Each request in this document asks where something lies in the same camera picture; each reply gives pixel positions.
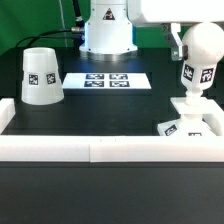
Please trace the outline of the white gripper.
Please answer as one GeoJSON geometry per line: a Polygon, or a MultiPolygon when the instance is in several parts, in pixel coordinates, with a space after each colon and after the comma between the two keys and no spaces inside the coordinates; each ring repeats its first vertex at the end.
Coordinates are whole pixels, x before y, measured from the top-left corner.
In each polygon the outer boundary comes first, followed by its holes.
{"type": "Polygon", "coordinates": [[[224,0],[128,0],[128,18],[135,26],[164,24],[171,59],[180,61],[187,57],[180,24],[224,22],[224,0]]]}

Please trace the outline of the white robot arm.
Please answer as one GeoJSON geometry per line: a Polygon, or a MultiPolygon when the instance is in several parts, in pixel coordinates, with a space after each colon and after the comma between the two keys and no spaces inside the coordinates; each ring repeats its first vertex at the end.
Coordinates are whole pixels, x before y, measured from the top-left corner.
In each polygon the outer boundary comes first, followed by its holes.
{"type": "Polygon", "coordinates": [[[224,23],[224,0],[90,0],[83,57],[119,60],[133,54],[133,27],[162,26],[175,61],[187,56],[179,38],[182,25],[224,23]]]}

